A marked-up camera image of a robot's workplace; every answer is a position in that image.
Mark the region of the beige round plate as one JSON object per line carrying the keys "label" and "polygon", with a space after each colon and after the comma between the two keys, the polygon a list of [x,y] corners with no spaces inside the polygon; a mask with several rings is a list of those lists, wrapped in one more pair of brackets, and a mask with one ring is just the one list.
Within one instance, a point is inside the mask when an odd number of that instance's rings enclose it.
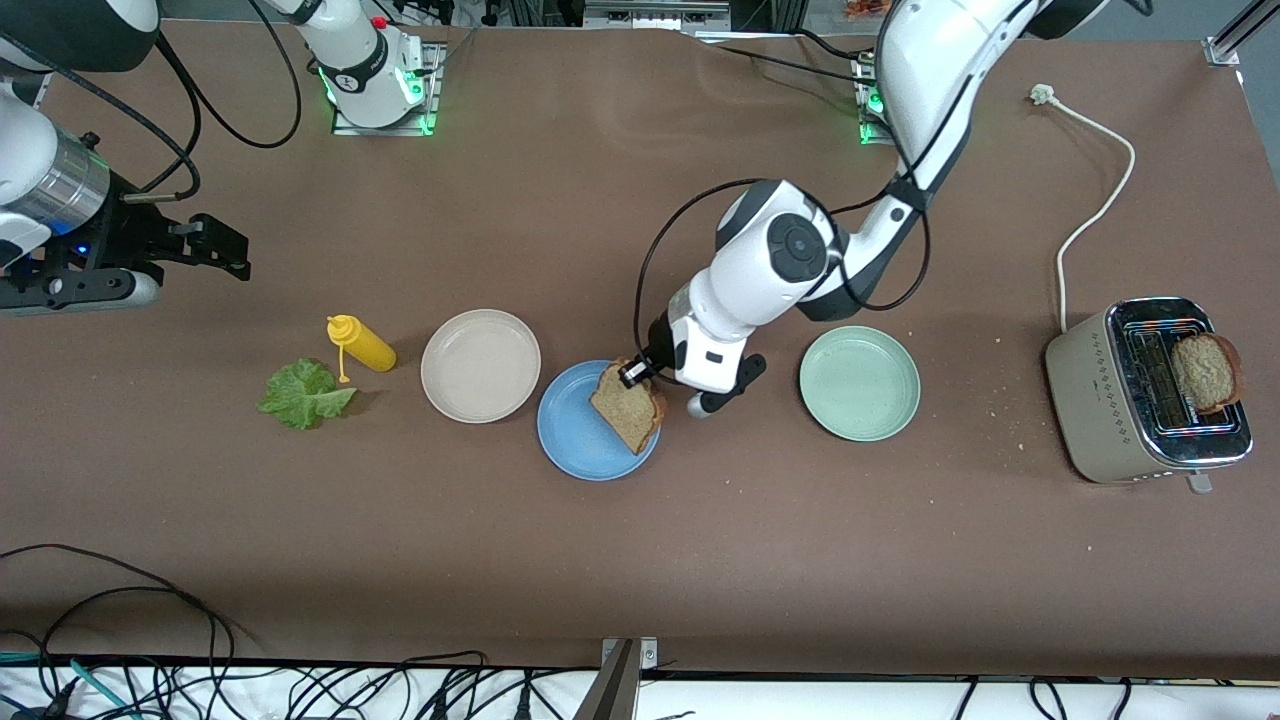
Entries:
{"label": "beige round plate", "polygon": [[541,348],[520,318],[497,309],[461,313],[428,341],[420,379],[442,415],[488,424],[520,410],[538,386]]}

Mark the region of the aluminium profile post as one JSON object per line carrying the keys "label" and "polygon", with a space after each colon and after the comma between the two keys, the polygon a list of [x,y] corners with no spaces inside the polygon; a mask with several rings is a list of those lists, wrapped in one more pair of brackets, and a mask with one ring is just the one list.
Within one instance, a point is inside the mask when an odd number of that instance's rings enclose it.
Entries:
{"label": "aluminium profile post", "polygon": [[655,637],[602,642],[602,666],[573,720],[635,720],[640,680],[658,664]]}

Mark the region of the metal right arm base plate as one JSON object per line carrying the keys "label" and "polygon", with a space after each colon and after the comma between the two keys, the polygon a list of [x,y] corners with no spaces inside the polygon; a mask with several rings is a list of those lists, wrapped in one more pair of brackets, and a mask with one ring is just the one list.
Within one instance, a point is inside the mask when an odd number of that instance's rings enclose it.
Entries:
{"label": "metal right arm base plate", "polygon": [[434,135],[447,46],[388,29],[362,67],[319,67],[334,108],[333,135],[428,137]]}

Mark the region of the yellow mustard squeeze bottle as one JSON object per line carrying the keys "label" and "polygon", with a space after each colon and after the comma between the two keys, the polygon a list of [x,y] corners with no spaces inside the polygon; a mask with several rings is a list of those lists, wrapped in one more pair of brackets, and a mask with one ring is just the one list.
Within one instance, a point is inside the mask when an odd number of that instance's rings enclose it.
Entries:
{"label": "yellow mustard squeeze bottle", "polygon": [[349,383],[348,357],[374,372],[389,372],[397,363],[393,347],[356,316],[328,316],[326,336],[338,347],[338,382],[342,384]]}

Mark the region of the green lettuce leaf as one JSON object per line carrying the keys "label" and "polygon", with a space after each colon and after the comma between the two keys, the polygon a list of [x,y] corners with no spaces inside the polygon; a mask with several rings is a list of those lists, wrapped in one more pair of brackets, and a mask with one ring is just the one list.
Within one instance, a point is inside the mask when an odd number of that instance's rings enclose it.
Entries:
{"label": "green lettuce leaf", "polygon": [[328,365],[302,357],[268,379],[257,410],[284,427],[306,430],[323,420],[342,416],[356,393],[356,388],[340,386]]}

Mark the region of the aluminium corner profile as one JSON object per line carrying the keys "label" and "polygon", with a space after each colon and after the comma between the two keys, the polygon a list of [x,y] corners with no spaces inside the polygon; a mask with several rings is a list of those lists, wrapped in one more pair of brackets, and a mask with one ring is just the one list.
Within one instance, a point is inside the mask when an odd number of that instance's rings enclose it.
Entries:
{"label": "aluminium corner profile", "polygon": [[1212,67],[1239,65],[1239,51],[1276,18],[1280,18],[1280,0],[1248,0],[1216,35],[1204,41],[1207,63]]}

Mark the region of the beige chrome toaster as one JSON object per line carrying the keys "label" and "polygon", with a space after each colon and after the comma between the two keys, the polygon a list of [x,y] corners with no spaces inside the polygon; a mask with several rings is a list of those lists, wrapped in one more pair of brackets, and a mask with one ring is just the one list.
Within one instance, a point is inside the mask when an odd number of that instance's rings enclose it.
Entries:
{"label": "beige chrome toaster", "polygon": [[1053,409],[1071,464],[1087,480],[1184,477],[1206,495],[1210,471],[1251,454],[1242,401],[1199,415],[1175,379],[1172,346],[1199,333],[1216,331],[1198,304],[1148,297],[1112,304],[1048,343]]}

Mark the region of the brown bread slice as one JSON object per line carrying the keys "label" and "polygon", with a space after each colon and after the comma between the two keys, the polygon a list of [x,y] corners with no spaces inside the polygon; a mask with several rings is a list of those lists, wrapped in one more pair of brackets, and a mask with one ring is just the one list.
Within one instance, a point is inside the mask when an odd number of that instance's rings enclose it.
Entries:
{"label": "brown bread slice", "polygon": [[1222,411],[1244,393],[1244,370],[1234,345],[1216,333],[1180,338],[1171,351],[1175,379],[1199,415]]}
{"label": "brown bread slice", "polygon": [[605,368],[589,402],[632,455],[640,455],[660,429],[666,397],[653,379],[627,387],[622,378],[626,364],[620,357]]}

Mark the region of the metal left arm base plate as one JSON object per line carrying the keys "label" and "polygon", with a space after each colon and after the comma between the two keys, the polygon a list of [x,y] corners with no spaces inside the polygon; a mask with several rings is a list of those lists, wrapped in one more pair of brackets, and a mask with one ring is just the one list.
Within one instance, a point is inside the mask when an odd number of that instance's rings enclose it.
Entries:
{"label": "metal left arm base plate", "polygon": [[852,76],[859,79],[855,88],[860,123],[860,141],[868,143],[891,145],[891,128],[884,119],[884,104],[876,82],[876,54],[872,50],[860,51],[850,61]]}

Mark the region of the mint green round plate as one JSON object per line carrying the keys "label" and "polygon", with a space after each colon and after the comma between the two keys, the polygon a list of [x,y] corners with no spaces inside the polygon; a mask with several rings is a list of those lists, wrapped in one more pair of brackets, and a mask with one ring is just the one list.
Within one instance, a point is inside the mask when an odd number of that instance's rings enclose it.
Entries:
{"label": "mint green round plate", "polygon": [[826,332],[806,348],[797,386],[809,415],[854,442],[887,439],[916,414],[922,380],[905,347],[864,325]]}

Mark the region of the blue round plate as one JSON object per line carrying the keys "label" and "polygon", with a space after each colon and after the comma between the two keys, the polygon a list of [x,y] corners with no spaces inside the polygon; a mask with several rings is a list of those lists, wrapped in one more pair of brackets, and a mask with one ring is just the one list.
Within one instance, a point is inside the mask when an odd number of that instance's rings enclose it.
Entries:
{"label": "blue round plate", "polygon": [[538,407],[538,438],[563,473],[580,480],[608,482],[639,469],[655,451],[660,432],[634,454],[590,405],[598,380],[611,365],[598,359],[563,370],[544,391]]}

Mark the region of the silver frame rail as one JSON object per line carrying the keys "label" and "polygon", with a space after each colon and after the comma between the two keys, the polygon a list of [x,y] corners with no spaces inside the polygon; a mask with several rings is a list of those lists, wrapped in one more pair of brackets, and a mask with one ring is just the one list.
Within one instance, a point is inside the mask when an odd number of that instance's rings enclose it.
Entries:
{"label": "silver frame rail", "polygon": [[730,32],[728,0],[584,0],[588,29],[673,29]]}

